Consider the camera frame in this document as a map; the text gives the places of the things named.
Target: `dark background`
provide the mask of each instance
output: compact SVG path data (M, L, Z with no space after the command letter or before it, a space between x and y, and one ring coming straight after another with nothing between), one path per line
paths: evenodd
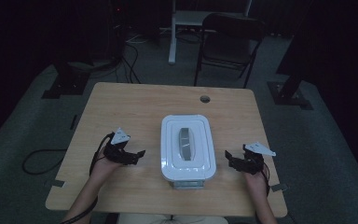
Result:
M184 0L177 8L241 10L241 1L222 1ZM111 57L121 35L108 30L115 24L158 43L158 28L171 25L171 9L163 0L114 0L110 7L107 0L0 0L0 127L53 60ZM250 16L265 21L273 35L295 36L277 73L318 88L358 160L358 1L254 0Z

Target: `table hole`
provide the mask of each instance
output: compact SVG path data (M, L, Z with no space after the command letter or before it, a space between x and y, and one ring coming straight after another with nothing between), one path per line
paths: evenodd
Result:
M209 102L211 102L211 98L209 96L207 96L207 95L202 95L200 97L200 100L205 104L208 104Z

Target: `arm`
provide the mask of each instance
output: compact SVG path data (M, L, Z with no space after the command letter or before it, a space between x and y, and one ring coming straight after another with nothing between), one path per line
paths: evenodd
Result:
M242 172L242 174L246 180L246 187L249 191L249 195L255 206L255 211L261 223L277 224L278 222L272 213L267 199L267 183L264 176L260 172L255 175L245 172Z
M103 186L107 178L120 166L121 164L109 161L107 158L98 160L92 173L89 177L89 180L86 182L83 189L77 195L75 202L72 204L68 213L65 215L62 221L68 220L72 217L84 212L86 209L92 205L95 198L98 196L98 193ZM91 219L91 213L87 214L85 217L79 219L76 224L89 224Z

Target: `chair backrest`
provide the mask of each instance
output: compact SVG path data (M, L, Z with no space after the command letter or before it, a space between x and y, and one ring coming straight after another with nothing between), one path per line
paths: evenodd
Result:
M266 34L266 25L262 21L223 13L208 15L202 22L202 29L255 41L261 41Z

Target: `wooden table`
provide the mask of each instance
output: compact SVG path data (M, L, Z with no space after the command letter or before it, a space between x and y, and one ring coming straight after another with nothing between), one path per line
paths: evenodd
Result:
M201 96L211 101L203 103ZM204 189L173 189L160 168L161 122L171 114L201 114L211 126L216 174ZM89 98L75 135L46 201L52 210L67 210L89 177L90 162L101 140L121 127L131 136L129 152L146 150L137 165L120 167L103 186L95 211L170 215L251 217L241 174L228 167L225 150L243 158L242 144L269 146L252 91L204 87L98 83ZM270 185L279 183L275 165L265 156ZM276 217L287 208L281 191L268 196Z

